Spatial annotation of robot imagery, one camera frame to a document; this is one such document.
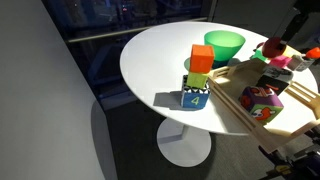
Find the orange block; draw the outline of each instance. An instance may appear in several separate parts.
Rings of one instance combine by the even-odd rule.
[[[192,45],[190,58],[190,72],[208,73],[214,59],[213,47],[209,45]]]

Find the number 4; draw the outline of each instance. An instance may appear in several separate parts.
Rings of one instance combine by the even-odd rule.
[[[191,103],[195,104],[195,105],[198,105],[199,103],[199,97],[196,97],[194,99],[192,99]]]

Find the gray carpet floor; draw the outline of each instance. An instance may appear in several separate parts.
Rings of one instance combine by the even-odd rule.
[[[310,69],[319,84],[320,66]],[[157,129],[164,117],[140,101],[108,110],[106,116],[119,180],[251,180],[260,179],[273,169],[252,137],[213,133],[211,152],[203,163],[178,167],[167,161],[157,146]],[[310,138],[302,135],[279,151],[292,155],[311,144]]]

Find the wooden tray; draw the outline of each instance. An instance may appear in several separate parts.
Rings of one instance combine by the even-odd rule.
[[[266,65],[259,59],[252,59],[236,66],[212,70],[209,85],[212,95],[219,98],[249,134],[270,153],[320,124],[320,95],[292,81],[279,95],[284,109],[263,126],[240,105],[238,98],[245,87],[256,85]]]

